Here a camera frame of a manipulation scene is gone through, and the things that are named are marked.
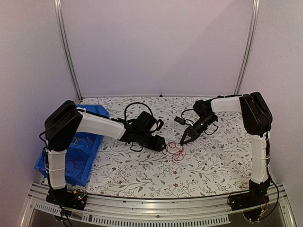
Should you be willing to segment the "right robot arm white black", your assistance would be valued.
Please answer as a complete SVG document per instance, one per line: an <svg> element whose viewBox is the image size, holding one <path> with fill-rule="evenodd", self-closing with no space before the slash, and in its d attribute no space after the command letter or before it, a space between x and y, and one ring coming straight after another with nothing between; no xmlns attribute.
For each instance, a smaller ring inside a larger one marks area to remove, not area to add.
<svg viewBox="0 0 303 227"><path fill-rule="evenodd" d="M249 192L244 200L248 206L255 206L266 197L271 182L268 164L270 162L270 131L273 121L272 113L260 92L243 95L218 96L209 100L198 100L193 111L199 116L195 123L185 129L180 144L195 141L218 120L221 112L239 112L252 145L252 174Z"/></svg>

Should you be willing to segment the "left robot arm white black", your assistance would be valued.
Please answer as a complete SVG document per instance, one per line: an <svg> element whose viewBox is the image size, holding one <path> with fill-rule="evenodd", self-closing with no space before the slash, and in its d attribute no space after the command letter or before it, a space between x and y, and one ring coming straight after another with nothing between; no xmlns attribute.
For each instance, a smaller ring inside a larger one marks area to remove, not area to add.
<svg viewBox="0 0 303 227"><path fill-rule="evenodd" d="M91 133L114 138L128 144L160 152L166 148L165 139L154 132L163 126L151 111L143 111L137 118L109 118L77 107L71 100L64 102L45 121L46 166L52 198L60 205L70 202L65 181L65 156L74 135Z"/></svg>

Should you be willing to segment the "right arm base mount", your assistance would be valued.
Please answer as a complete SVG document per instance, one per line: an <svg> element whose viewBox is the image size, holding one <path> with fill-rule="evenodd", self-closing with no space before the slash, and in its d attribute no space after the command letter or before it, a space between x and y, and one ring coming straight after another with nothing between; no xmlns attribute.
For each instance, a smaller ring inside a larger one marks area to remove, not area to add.
<svg viewBox="0 0 303 227"><path fill-rule="evenodd" d="M244 218L250 222L259 222L268 209L269 197L267 194L260 197L251 197L249 192L232 192L227 199L232 211L242 210Z"/></svg>

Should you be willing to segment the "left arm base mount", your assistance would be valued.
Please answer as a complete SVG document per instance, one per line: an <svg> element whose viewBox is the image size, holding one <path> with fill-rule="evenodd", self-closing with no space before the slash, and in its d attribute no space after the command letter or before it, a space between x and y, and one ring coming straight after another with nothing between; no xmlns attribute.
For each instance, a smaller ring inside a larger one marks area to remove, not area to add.
<svg viewBox="0 0 303 227"><path fill-rule="evenodd" d="M79 189L69 191L66 187L58 190L50 188L46 201L64 208L84 210L87 202L87 195L87 192L80 191Z"/></svg>

